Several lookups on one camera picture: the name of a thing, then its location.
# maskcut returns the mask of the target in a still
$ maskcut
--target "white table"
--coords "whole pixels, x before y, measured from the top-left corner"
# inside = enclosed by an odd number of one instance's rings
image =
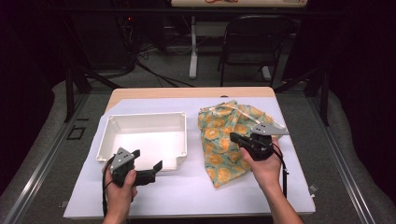
[[[115,114],[179,111],[184,111],[187,114],[187,159],[179,166],[178,170],[159,172],[155,183],[138,187],[138,195],[131,206],[130,216],[270,216],[268,203],[252,173],[247,173],[219,189],[213,187],[205,171],[200,130],[197,127],[197,115],[199,109],[202,107],[216,105],[234,99],[238,104],[253,105],[273,116],[280,124],[286,125],[271,89],[120,89],[115,90],[113,95],[114,97],[112,96],[110,99],[107,112],[99,122],[90,153],[84,162],[73,194],[64,212],[64,217],[73,219],[103,217],[101,189],[101,170],[103,164],[96,161],[95,158],[108,116]],[[149,99],[153,95],[158,95],[161,98]],[[219,96],[221,95],[228,95],[230,97],[220,98]],[[233,97],[234,95],[254,96]],[[293,143],[290,137],[285,135],[279,140],[279,144],[284,153],[285,163],[290,173],[288,175],[288,200],[297,213],[301,215],[312,214],[315,212],[315,205],[310,197],[304,173],[298,161]]]

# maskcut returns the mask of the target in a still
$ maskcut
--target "white box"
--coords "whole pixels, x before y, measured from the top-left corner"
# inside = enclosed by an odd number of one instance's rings
[[[163,161],[162,171],[176,170],[187,157],[186,113],[110,115],[96,156],[107,161],[119,147],[140,149],[136,170],[149,170]]]

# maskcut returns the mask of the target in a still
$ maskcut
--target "wire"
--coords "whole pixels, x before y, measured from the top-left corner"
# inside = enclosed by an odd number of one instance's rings
[[[154,73],[153,71],[151,71],[148,67],[146,67],[145,65],[143,65],[143,64],[142,64],[141,62],[139,62],[138,60],[136,61],[136,65],[138,65],[138,66],[140,66],[141,68],[143,68],[144,70],[150,72],[150,73],[151,73],[152,75],[154,75],[155,77],[164,80],[165,82],[167,82],[169,85],[171,85],[171,86],[173,86],[173,87],[179,87],[179,86],[178,86],[176,83],[174,83],[173,81],[178,82],[178,83],[181,83],[181,84],[184,84],[184,85],[186,85],[186,86],[194,87],[194,86],[192,86],[192,85],[189,84],[189,83],[186,83],[186,82],[183,82],[183,81],[180,81],[180,80],[176,80],[176,79],[173,79],[173,78],[170,78],[170,77],[164,77],[164,76],[158,75],[158,74]]]
[[[186,53],[190,52],[191,49],[192,49],[191,46],[185,46],[185,47],[184,47],[184,46],[179,46],[179,47],[169,46],[169,48],[170,48],[174,53],[180,54],[180,55],[186,54]],[[178,52],[177,50],[175,50],[176,48],[188,48],[188,49],[187,49],[186,51],[184,51],[184,52]]]
[[[285,195],[285,198],[288,198],[288,168],[286,167],[286,163],[283,160],[283,153],[280,150],[280,147],[277,146],[276,144],[273,144],[273,146],[276,146],[276,148],[279,150],[279,153],[273,149],[274,153],[279,157],[280,161],[282,162],[282,180],[283,180],[283,195]]]
[[[106,182],[106,173],[108,166],[111,164],[111,162],[114,161],[114,156],[110,158],[110,160],[107,161],[105,169],[103,171],[103,177],[102,177],[102,206],[103,206],[103,216],[106,217],[107,215],[107,200],[106,200],[106,189],[108,185],[110,185],[113,180],[111,180],[109,183],[105,184]]]
[[[183,17],[183,21],[184,21],[184,23],[186,23],[186,26],[187,26],[187,28],[189,28],[189,31],[191,33],[191,28],[189,26],[189,23],[186,21],[186,18]]]
[[[110,74],[110,75],[101,75],[102,77],[105,77],[107,79],[111,79],[111,78],[115,78],[115,77],[123,77],[128,75],[129,73],[131,73],[132,71],[134,71],[134,65],[135,63],[131,63],[130,65],[128,65],[127,68],[125,68],[123,71],[119,72],[119,73],[115,73],[115,74]]]

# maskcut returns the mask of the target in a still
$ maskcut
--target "person's left hand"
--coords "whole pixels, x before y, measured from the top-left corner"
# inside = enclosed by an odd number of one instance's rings
[[[106,182],[112,181],[110,170],[106,170]],[[133,187],[136,179],[136,171],[131,170],[125,176],[122,188],[116,184],[111,183],[106,188],[107,195],[107,215],[105,222],[111,220],[109,223],[121,223],[126,220],[129,214],[131,202],[137,194],[136,187]]]

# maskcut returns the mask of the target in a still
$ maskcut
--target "floral cloth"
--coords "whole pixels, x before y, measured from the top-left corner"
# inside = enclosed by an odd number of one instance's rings
[[[242,160],[239,146],[230,140],[230,133],[250,136],[257,122],[278,125],[274,119],[251,105],[228,103],[202,108],[198,127],[205,156],[205,168],[217,189],[250,170]]]

